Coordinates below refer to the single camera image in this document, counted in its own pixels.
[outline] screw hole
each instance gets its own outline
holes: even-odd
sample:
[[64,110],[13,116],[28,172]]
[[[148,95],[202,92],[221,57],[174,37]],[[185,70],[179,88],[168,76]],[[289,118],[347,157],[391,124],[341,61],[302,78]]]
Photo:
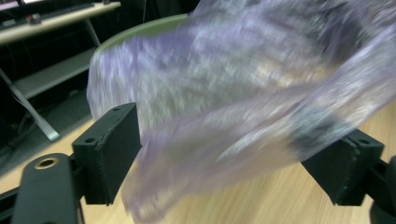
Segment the screw hole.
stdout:
[[364,139],[360,139],[359,142],[366,144],[366,145],[370,145],[370,142]]
[[35,164],[35,168],[37,170],[44,170],[44,169],[48,169],[54,165],[56,165],[59,162],[58,158],[48,158],[48,159],[44,159],[38,163]]
[[94,139],[94,138],[88,138],[88,139],[85,139],[85,143],[92,143],[92,142],[94,142],[96,139]]

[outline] shelf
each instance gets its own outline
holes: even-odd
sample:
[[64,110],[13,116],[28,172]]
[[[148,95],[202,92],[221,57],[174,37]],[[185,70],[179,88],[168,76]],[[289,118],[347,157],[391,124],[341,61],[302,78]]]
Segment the shelf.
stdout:
[[29,77],[19,79],[14,84],[26,99],[30,99],[88,70],[94,51],[95,48],[84,51],[72,58],[36,72]]

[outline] wooden table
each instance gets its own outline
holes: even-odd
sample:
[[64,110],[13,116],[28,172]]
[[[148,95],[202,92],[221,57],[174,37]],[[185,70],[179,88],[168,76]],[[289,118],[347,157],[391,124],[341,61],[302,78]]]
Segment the wooden table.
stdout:
[[[72,152],[71,143],[91,126],[87,122],[40,155]],[[396,101],[384,107],[360,129],[384,143],[383,160],[396,154]],[[24,164],[0,179],[0,192],[19,185]],[[262,224],[262,223],[370,223],[372,200],[366,198],[361,207],[333,206],[304,167],[297,163],[275,173],[206,195],[181,200],[168,214],[166,224]],[[85,205],[87,224],[133,223],[118,197],[112,206]]]

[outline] chair backrest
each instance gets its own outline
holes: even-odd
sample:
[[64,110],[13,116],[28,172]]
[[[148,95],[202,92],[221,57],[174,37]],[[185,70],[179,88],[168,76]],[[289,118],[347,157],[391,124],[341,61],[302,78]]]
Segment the chair backrest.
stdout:
[[114,35],[113,37],[110,37],[107,41],[105,41],[96,49],[96,52],[100,52],[110,47],[116,46],[125,41],[126,39],[131,38],[133,35],[153,36],[166,31],[170,31],[172,29],[175,29],[186,17],[186,14],[182,14],[137,25],[136,27],[123,31],[117,35]]

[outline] transparent plastic bag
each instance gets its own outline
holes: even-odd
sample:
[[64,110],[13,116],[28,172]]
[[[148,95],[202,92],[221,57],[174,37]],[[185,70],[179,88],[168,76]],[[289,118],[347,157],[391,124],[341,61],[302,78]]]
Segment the transparent plastic bag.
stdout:
[[176,30],[95,54],[93,117],[137,102],[143,148],[122,192],[135,222],[306,160],[393,100],[393,5],[202,0]]

